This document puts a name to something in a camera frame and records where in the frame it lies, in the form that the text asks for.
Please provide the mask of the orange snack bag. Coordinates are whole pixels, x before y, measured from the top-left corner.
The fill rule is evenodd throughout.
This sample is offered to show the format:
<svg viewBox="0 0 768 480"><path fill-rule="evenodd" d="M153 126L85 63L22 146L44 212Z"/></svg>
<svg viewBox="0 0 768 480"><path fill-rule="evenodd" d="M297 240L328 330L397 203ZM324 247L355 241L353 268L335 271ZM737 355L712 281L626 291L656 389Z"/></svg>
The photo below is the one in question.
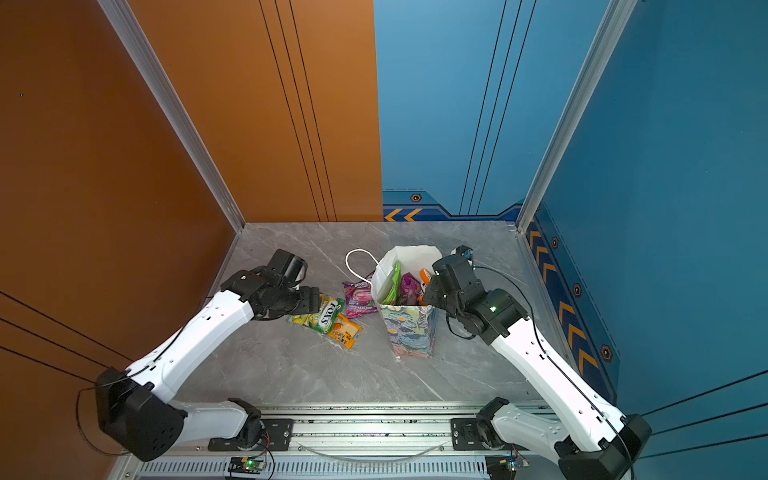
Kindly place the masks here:
<svg viewBox="0 0 768 480"><path fill-rule="evenodd" d="M419 278L424 288L427 288L431 283L431 274L427 269L421 269L419 272Z"/></svg>

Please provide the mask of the purple grape candy bag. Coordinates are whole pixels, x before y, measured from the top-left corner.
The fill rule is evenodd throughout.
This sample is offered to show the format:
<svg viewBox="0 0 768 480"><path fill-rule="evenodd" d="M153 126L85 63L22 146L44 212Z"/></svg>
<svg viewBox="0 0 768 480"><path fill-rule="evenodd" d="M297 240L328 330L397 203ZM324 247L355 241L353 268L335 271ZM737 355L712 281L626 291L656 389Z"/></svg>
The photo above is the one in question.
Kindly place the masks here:
<svg viewBox="0 0 768 480"><path fill-rule="evenodd" d="M413 274L406 273L400 282L398 304L403 306L418 306L423 296L421 281Z"/></svg>

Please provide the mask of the colourful white paper bag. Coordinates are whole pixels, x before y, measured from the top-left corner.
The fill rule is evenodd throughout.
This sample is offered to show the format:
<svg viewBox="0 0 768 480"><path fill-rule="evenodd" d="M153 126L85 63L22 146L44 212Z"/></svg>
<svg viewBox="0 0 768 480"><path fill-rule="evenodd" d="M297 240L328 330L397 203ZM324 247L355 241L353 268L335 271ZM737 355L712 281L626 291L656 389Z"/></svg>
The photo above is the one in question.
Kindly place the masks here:
<svg viewBox="0 0 768 480"><path fill-rule="evenodd" d="M370 276L363 276L351 266L350 259L356 254L369 257L375 264ZM371 285L371 294L377 311L388 332L393 352L398 357L411 356L428 358L432 355L437 328L437 309L421 303L418 306L384 305L394 263L401 262L402 277L406 273L417 279L421 269L427 269L431 276L432 265L442 257L440 250L430 245L395 246L383 257L377 258L371 252L355 248L347 252L344 261L350 274Z"/></svg>

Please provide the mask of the green yellow Fox's candy bag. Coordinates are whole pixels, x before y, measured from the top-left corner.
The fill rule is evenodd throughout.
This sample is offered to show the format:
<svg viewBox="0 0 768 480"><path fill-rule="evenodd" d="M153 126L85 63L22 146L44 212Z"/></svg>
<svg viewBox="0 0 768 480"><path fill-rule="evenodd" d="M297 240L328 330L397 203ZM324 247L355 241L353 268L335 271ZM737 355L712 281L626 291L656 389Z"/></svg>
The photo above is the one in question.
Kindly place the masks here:
<svg viewBox="0 0 768 480"><path fill-rule="evenodd" d="M320 305L317 313L292 316L288 322L310 328L322 335L328 335L333 329L336 318L344 309L345 300L325 294L321 294L319 300Z"/></svg>

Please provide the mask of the green Lays chips bag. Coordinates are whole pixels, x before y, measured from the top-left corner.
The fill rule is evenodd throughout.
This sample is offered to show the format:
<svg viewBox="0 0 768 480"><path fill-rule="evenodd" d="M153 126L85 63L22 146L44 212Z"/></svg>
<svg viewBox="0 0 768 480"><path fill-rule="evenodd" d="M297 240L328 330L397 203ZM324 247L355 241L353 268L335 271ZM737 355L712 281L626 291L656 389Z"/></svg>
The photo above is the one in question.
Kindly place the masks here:
<svg viewBox="0 0 768 480"><path fill-rule="evenodd" d="M384 305L396 305L400 295L400 287L402 281L402 267L401 262L396 260L394 263L394 269L389 280L387 295L384 297L382 304Z"/></svg>

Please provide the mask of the small orange yellow snack pack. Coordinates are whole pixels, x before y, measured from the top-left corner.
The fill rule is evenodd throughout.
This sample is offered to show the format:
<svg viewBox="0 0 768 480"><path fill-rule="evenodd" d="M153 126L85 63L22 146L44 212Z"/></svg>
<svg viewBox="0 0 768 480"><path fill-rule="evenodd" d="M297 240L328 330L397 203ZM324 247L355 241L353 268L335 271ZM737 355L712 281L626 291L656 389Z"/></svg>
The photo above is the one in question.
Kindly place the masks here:
<svg viewBox="0 0 768 480"><path fill-rule="evenodd" d="M351 349L356 343L356 337L363 328L349 320L345 315L339 314L334 320L328 336L346 349Z"/></svg>

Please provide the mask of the purple small snack bag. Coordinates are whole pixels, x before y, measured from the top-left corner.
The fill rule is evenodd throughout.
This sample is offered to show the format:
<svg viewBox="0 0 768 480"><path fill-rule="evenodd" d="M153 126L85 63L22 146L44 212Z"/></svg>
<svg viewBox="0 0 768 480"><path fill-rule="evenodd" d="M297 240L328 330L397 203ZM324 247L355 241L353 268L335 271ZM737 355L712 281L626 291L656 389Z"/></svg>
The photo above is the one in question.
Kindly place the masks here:
<svg viewBox="0 0 768 480"><path fill-rule="evenodd" d="M371 294L371 285L361 280L359 282L344 282L345 316L352 320L377 312Z"/></svg>

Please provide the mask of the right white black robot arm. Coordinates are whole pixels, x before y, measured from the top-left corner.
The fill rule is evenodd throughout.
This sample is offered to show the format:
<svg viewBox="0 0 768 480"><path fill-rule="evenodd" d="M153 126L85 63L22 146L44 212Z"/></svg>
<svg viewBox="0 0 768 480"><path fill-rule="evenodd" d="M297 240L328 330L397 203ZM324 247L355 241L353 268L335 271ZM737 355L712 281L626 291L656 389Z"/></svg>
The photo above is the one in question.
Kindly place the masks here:
<svg viewBox="0 0 768 480"><path fill-rule="evenodd" d="M544 340L532 308L503 289L487 290L470 265L436 263L425 302L459 320L522 373L555 414L529 414L497 397L477 414L485 447L520 445L556 464L567 479L632 479L652 430L603 398Z"/></svg>

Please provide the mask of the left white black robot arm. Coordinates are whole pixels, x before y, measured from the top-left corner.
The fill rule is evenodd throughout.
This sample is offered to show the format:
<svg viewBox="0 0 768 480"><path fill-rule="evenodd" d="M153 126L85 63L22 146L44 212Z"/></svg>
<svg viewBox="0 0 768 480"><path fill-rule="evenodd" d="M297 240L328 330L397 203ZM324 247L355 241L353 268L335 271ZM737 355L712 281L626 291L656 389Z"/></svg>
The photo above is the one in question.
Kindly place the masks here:
<svg viewBox="0 0 768 480"><path fill-rule="evenodd" d="M265 435L261 411L239 398L184 403L176 396L197 367L228 337L252 321L314 314L316 287L304 284L307 262L278 249L270 261L229 277L211 300L156 349L94 383L98 427L142 461L178 444L220 440L252 450Z"/></svg>

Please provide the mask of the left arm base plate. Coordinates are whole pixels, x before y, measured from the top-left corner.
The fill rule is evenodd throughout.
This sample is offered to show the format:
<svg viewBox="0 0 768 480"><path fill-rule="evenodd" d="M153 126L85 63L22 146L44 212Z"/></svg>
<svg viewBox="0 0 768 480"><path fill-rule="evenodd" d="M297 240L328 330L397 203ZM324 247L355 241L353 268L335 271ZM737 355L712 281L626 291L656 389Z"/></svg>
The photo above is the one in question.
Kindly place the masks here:
<svg viewBox="0 0 768 480"><path fill-rule="evenodd" d="M284 452L289 449L294 427L293 419L260 419L248 421L233 438L213 438L207 450L212 452Z"/></svg>

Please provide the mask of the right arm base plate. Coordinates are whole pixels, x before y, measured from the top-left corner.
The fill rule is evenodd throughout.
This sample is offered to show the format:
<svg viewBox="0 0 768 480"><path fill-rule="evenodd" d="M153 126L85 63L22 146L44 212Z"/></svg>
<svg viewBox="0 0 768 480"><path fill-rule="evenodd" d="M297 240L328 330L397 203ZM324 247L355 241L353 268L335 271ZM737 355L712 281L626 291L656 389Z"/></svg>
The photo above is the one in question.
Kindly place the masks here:
<svg viewBox="0 0 768 480"><path fill-rule="evenodd" d="M476 418L452 418L450 424L451 445L454 451L520 451L524 447L510 443L490 443L480 435Z"/></svg>

